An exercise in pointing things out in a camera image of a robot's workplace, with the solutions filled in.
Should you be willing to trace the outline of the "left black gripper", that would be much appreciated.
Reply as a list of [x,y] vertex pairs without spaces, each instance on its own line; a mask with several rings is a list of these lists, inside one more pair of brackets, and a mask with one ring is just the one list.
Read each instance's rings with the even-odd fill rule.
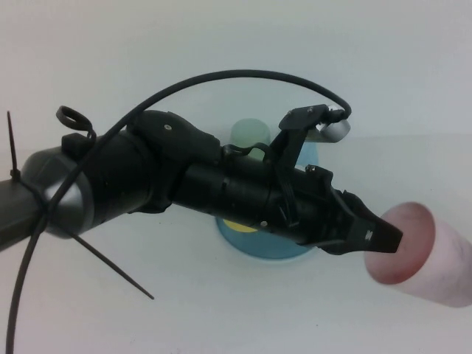
[[267,201],[268,230],[304,247],[329,254],[354,251],[392,254],[403,233],[371,212],[355,195],[332,186],[333,174],[320,167],[294,171]]

